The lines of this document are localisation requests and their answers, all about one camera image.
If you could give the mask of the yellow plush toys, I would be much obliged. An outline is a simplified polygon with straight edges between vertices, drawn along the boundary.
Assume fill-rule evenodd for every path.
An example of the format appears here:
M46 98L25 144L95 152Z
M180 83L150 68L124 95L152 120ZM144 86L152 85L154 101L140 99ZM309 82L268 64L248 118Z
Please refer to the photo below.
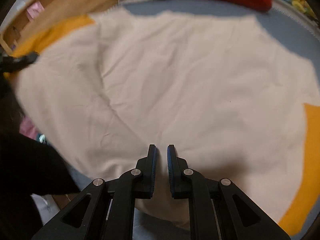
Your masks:
M311 18L317 18L317 16L315 15L315 13L313 12L306 0L291 0L291 4L301 13Z

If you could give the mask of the wooden bed frame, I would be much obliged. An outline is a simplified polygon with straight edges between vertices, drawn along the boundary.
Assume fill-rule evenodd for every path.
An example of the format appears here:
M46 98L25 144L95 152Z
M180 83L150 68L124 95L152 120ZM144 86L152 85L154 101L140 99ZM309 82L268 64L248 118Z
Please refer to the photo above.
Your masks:
M35 2L40 2L44 11L35 20L30 21L27 18L27 8ZM29 0L1 30L1 46L7 54L11 54L14 45L24 42L61 20L91 12L105 11L117 3L117 0Z

